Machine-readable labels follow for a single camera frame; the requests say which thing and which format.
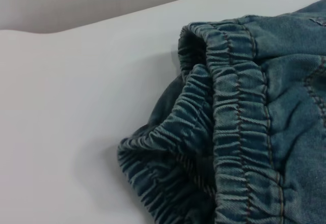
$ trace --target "denim fabric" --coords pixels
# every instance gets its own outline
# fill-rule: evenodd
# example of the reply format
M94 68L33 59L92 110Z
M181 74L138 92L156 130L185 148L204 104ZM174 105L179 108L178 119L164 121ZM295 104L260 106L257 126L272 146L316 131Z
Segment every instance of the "denim fabric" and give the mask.
M159 224L326 223L326 0L191 23L118 161Z

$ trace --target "gathered denim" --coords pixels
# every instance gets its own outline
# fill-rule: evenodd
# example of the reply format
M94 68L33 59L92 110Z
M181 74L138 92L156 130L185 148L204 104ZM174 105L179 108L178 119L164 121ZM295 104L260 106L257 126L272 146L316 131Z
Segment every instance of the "gathered denim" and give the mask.
M326 223L326 0L191 23L118 161L158 224Z

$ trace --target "jeans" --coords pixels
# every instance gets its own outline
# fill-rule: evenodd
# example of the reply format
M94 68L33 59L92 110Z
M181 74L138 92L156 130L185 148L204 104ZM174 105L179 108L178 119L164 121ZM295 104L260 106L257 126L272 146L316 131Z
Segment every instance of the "jeans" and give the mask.
M118 161L159 224L326 223L326 0L191 23Z

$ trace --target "blue denim garment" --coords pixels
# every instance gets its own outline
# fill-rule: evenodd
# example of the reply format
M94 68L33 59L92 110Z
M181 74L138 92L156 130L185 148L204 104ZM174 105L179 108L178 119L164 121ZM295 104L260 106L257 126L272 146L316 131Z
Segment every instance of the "blue denim garment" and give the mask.
M159 224L326 223L326 0L191 23L118 161Z

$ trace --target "white table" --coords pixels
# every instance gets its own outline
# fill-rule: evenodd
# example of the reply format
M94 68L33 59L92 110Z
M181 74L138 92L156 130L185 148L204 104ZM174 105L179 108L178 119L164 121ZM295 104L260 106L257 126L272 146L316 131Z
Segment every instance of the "white table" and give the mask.
M0 223L152 223L116 163L178 72L192 21L318 0L181 0L55 34L0 31Z

